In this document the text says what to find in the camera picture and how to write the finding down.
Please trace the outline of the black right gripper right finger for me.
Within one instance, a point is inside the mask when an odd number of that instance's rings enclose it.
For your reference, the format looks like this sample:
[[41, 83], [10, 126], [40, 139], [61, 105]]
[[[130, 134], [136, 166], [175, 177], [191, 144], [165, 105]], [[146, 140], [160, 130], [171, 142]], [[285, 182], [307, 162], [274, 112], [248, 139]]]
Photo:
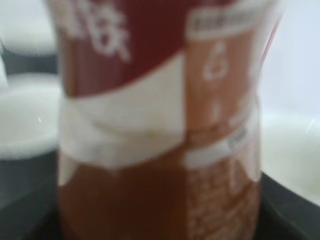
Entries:
[[258, 240], [318, 240], [320, 207], [277, 183], [261, 179]]

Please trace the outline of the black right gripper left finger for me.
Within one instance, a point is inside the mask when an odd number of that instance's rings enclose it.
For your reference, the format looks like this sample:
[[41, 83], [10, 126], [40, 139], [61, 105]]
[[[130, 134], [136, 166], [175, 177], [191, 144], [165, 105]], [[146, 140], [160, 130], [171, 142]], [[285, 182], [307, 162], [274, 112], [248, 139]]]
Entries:
[[8, 206], [0, 211], [0, 238], [2, 240], [60, 240], [61, 228], [55, 205], [35, 209], [26, 206]]

